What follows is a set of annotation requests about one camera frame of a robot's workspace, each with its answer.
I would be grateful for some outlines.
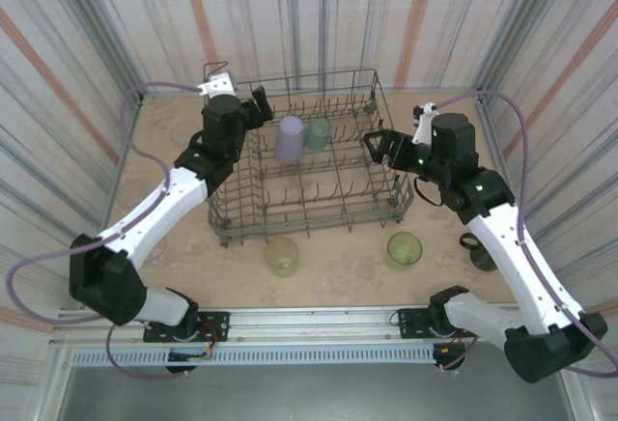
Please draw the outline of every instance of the plastic cup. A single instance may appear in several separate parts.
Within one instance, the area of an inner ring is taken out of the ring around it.
[[[330,143],[332,128],[325,118],[316,119],[305,130],[305,148],[311,151],[323,151]]]
[[[264,258],[274,274],[280,278],[289,278],[297,270],[298,248],[291,239],[271,239],[264,249]]]
[[[423,255],[423,244],[411,233],[397,233],[388,240],[386,263],[402,271],[414,265]]]
[[[302,157],[302,121],[289,115],[279,123],[274,154],[284,163],[297,163]]]

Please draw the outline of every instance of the orange stripe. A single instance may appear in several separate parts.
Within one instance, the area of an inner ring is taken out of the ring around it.
[[[12,308],[5,307],[3,305],[0,305],[0,323],[12,324],[17,327],[25,327],[26,329],[44,332],[46,334],[51,334],[54,332],[54,328],[49,324],[34,320]]]
[[[601,17],[601,20],[595,25],[595,28],[592,29],[586,40],[581,44],[576,54],[571,59],[569,65],[560,73],[560,76],[556,79],[556,81],[551,85],[551,88],[545,93],[541,101],[534,108],[530,117],[528,117],[525,121],[525,129],[530,129],[541,114],[545,112],[548,108],[549,103],[555,98],[558,94],[558,91],[562,89],[567,80],[571,77],[574,71],[581,65],[583,61],[586,60],[588,55],[592,52],[595,46],[599,43],[599,41],[603,38],[607,30],[611,27],[611,25],[618,18],[618,0],[615,0],[614,3],[609,7],[607,12]],[[509,155],[513,152],[517,144],[520,143],[521,140],[521,130],[518,131],[518,134],[511,140],[509,145],[504,148],[504,158],[509,158]]]
[[[591,313],[599,312],[605,318],[615,317],[618,315],[618,298],[590,307],[588,311]]]
[[[79,104],[77,104],[77,101],[70,95],[67,88],[65,88],[58,77],[54,75],[41,56],[37,54],[37,51],[28,43],[23,33],[21,33],[2,8],[0,8],[0,26],[2,26],[5,33],[11,38],[26,59],[28,59],[30,64],[37,70],[42,79],[45,80],[49,88],[51,88],[56,96],[65,104],[77,121],[86,128],[86,131],[88,131],[97,144],[103,149],[109,159],[114,163],[118,163],[119,158],[114,152],[114,149],[105,140],[103,135],[98,132],[97,127],[88,119],[84,111],[81,110]]]
[[[423,18],[429,0],[412,0],[412,5],[409,8],[407,16],[406,33],[404,34],[404,44],[402,45],[402,54],[399,58],[399,66],[395,75],[395,88],[404,88],[407,81],[407,73],[409,72],[409,64],[412,61],[412,54],[418,41],[418,34],[421,31]]]
[[[204,9],[204,3],[202,0],[189,0],[191,8],[193,9],[193,15],[197,22],[198,32],[200,33],[200,40],[202,41],[202,47],[204,48],[204,54],[209,62],[217,62],[218,56],[216,54],[216,48],[214,47],[214,37],[212,36],[211,25],[206,17],[206,10]]]

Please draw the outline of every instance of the cable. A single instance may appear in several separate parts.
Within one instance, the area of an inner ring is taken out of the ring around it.
[[[400,323],[397,323],[397,324],[394,324],[394,323],[393,323],[393,317],[394,317],[395,315],[397,315],[397,313],[398,313],[398,312],[399,312],[399,310],[395,310],[395,311],[393,312],[393,314],[390,316],[390,318],[388,319],[388,323],[389,323],[391,326],[399,326],[399,325],[400,325]]]
[[[111,342],[112,342],[112,333],[116,329],[116,325],[112,324],[107,332],[107,338],[105,339],[105,352],[107,353],[107,359],[112,364],[114,368],[123,373],[125,376],[129,376],[134,379],[142,379],[142,380],[167,380],[167,379],[175,379],[181,376],[186,376],[187,371],[182,373],[173,373],[170,375],[144,375],[142,373],[136,373],[134,371],[128,370],[127,368],[121,366],[115,359],[114,355],[112,355]]]
[[[425,194],[423,194],[421,192],[421,190],[418,188],[418,184],[417,184],[417,180],[420,180],[420,177],[416,177],[414,179],[414,181],[412,182],[413,186],[414,186],[414,190],[416,191],[416,194],[418,194],[418,197],[420,197],[421,199],[423,199],[425,202],[431,204],[434,207],[442,207],[444,205],[444,201],[442,200],[442,196],[440,195],[440,203],[437,204],[434,201],[432,201],[430,198],[428,198]]]
[[[446,346],[448,347],[451,344],[453,344],[455,341],[457,341],[458,337],[459,337],[459,342],[458,342],[457,347],[460,345],[460,343],[462,342],[462,338],[464,337],[464,330],[463,329],[456,330],[455,331],[455,337],[453,337],[453,339],[451,339],[451,341],[448,344],[446,344]]]
[[[200,332],[202,333],[202,335],[204,336],[204,339],[206,339],[206,342],[208,344],[208,351],[210,353],[212,353],[212,346],[214,346],[214,343],[211,342],[211,339],[209,338],[209,335],[206,333],[206,331],[200,327]]]
[[[457,347],[460,347],[464,342],[464,330],[460,329],[460,338],[457,340]]]
[[[577,317],[566,307],[566,304],[562,301],[562,299],[560,298],[560,295],[558,295],[558,293],[550,285],[548,279],[543,275],[543,272],[541,271],[540,267],[537,265],[536,261],[534,260],[534,257],[532,256],[532,253],[530,252],[530,249],[528,249],[528,246],[526,245],[524,241],[523,227],[524,227],[524,222],[525,222],[525,209],[526,209],[526,203],[527,203],[527,192],[526,191],[527,191],[529,149],[528,149],[528,132],[525,128],[525,118],[523,117],[523,113],[521,112],[520,108],[515,104],[515,102],[511,98],[494,90],[471,91],[463,95],[450,98],[446,100],[445,102],[441,102],[435,108],[440,109],[440,108],[446,107],[447,105],[458,102],[462,99],[472,98],[475,96],[494,96],[494,97],[503,99],[515,111],[515,113],[518,116],[518,120],[520,121],[521,144],[523,147],[523,161],[521,165],[520,209],[518,212],[517,233],[518,233],[518,239],[520,242],[520,247],[521,247],[521,251],[523,252],[523,255],[525,256],[526,260],[530,264],[530,267],[536,274],[537,278],[539,278],[539,281],[541,281],[541,284],[543,284],[543,286],[545,287],[546,291],[548,292],[551,299],[555,302],[555,304],[559,308],[562,309],[565,316],[577,327],[577,329],[579,329],[581,333],[584,336],[586,336],[590,340],[590,342],[592,342],[616,367],[616,371],[613,371],[611,373],[600,373],[597,371],[583,370],[583,369],[575,368],[575,367],[569,367],[567,369],[570,371],[573,371],[574,373],[579,373],[581,375],[590,376],[593,378],[602,378],[602,379],[617,378],[618,377],[618,357],[611,352],[609,347],[607,347],[603,342],[597,339],[597,336],[595,336],[592,332],[590,332],[590,330],[586,326],[584,326],[577,319]],[[463,353],[461,358],[463,358],[468,352],[470,352],[472,348],[473,348],[473,345],[470,345],[470,347],[468,347],[467,350]]]
[[[123,130],[125,132],[126,139],[128,140],[128,143],[129,143],[130,147],[138,155],[141,155],[142,157],[145,157],[145,158],[147,158],[149,160],[152,160],[152,161],[156,162],[156,164],[161,167],[161,169],[163,170],[163,173],[165,175],[165,190],[161,191],[161,193],[158,195],[158,197],[154,200],[154,202],[147,209],[145,209],[142,213],[137,215],[131,222],[127,223],[126,226],[121,230],[120,233],[116,233],[116,234],[114,234],[114,235],[112,235],[112,236],[110,236],[108,238],[105,238],[105,239],[101,239],[101,240],[97,240],[95,242],[91,242],[90,244],[87,244],[87,245],[82,245],[81,247],[74,247],[73,249],[59,250],[59,251],[56,251],[56,252],[49,252],[49,253],[46,253],[46,254],[36,255],[34,257],[23,259],[23,260],[17,262],[15,265],[13,265],[11,267],[11,269],[9,269],[9,271],[7,272],[7,276],[5,278],[5,286],[7,288],[7,294],[9,295],[9,298],[11,299],[11,301],[13,302],[15,307],[17,307],[22,313],[28,315],[29,317],[34,318],[35,320],[38,320],[40,322],[51,324],[51,325],[54,325],[54,326],[55,325],[63,325],[63,324],[89,323],[89,322],[93,322],[95,320],[100,320],[101,319],[100,316],[92,316],[92,317],[83,317],[83,318],[75,318],[75,319],[57,320],[57,319],[53,319],[53,318],[49,318],[49,317],[45,317],[43,315],[40,315],[37,312],[35,312],[34,310],[32,310],[30,307],[28,307],[19,298],[19,296],[17,295],[17,292],[15,290],[15,287],[14,287],[14,277],[17,274],[17,272],[20,271],[22,268],[27,267],[28,265],[31,265],[33,263],[44,262],[44,261],[48,261],[48,260],[60,259],[60,258],[63,258],[63,257],[68,257],[68,256],[71,256],[71,255],[75,255],[75,254],[83,254],[83,253],[88,252],[90,250],[97,249],[99,247],[103,247],[103,245],[105,245],[108,242],[111,242],[112,240],[115,240],[115,239],[119,238],[124,233],[126,233],[128,230],[130,230],[135,225],[137,225],[144,218],[146,218],[148,215],[150,215],[156,209],[156,207],[161,203],[161,201],[165,198],[165,194],[167,193],[167,191],[169,189],[169,186],[170,186],[170,178],[171,178],[170,177],[170,171],[167,168],[167,166],[165,165],[165,163],[163,162],[163,160],[161,160],[160,158],[158,158],[155,155],[145,153],[144,151],[140,150],[137,146],[135,146],[135,143],[133,143],[133,140],[131,139],[130,130],[128,129],[128,126],[126,124],[126,113],[125,113],[126,106],[128,105],[128,100],[130,99],[131,96],[133,96],[133,94],[135,92],[137,92],[139,90],[143,90],[145,88],[155,87],[155,86],[169,87],[169,88],[178,88],[179,90],[187,90],[187,91],[191,91],[191,92],[194,92],[194,93],[201,93],[202,90],[200,88],[196,88],[194,86],[179,85],[177,83],[168,83],[166,81],[148,81],[148,82],[145,82],[145,83],[139,83],[138,85],[135,85],[132,88],[130,88],[125,93],[125,95],[123,96],[123,100],[121,101],[121,106],[120,106],[120,123],[123,126]]]
[[[474,339],[472,339],[472,342],[470,343],[470,345],[468,346],[468,348],[457,358],[455,358],[453,361],[451,361],[450,363],[447,363],[446,365],[440,365],[440,369],[442,371],[444,370],[448,370],[449,368],[453,368],[455,365],[457,365],[460,361],[462,361],[466,355],[468,355],[472,349],[474,349],[474,346],[476,346],[476,343],[479,340],[479,336],[474,336]]]
[[[211,323],[202,323],[202,326],[209,327],[212,330],[212,340],[214,341],[211,345],[211,350],[212,350],[212,347],[214,346],[214,344],[219,342],[219,336],[216,333],[216,327],[214,326],[214,324],[211,324]]]

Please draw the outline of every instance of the purple cup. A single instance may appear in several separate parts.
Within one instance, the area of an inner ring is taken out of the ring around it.
[[[284,163],[297,163],[302,157],[302,121],[289,115],[279,123],[274,154]]]

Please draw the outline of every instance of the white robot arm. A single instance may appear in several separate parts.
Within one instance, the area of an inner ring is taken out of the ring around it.
[[[487,249],[520,309],[500,309],[456,286],[430,299],[433,327],[440,334],[466,329],[488,340],[503,349],[515,371],[530,382],[585,357],[592,343],[556,305],[520,247],[515,197],[496,172],[478,165],[474,127],[462,114],[438,114],[432,103],[415,107],[413,117],[418,121],[414,136],[385,129],[364,137],[373,161],[382,162],[387,156],[389,167],[438,185],[444,205]],[[562,307],[601,338],[607,332],[603,317],[584,313],[525,227],[523,234],[543,276],[564,302]]]
[[[232,173],[247,130],[272,120],[264,88],[253,100],[240,102],[228,73],[213,75],[199,85],[209,101],[202,110],[204,129],[196,133],[174,162],[169,182],[162,182],[125,218],[97,239],[118,238],[84,254],[70,257],[70,294],[115,324],[131,320],[169,326],[179,339],[196,328],[197,303],[172,290],[146,288],[137,273],[160,239],[190,210],[207,200]],[[164,196],[153,211],[143,213]],[[138,220],[128,231],[123,228]],[[71,247],[94,239],[80,235]]]

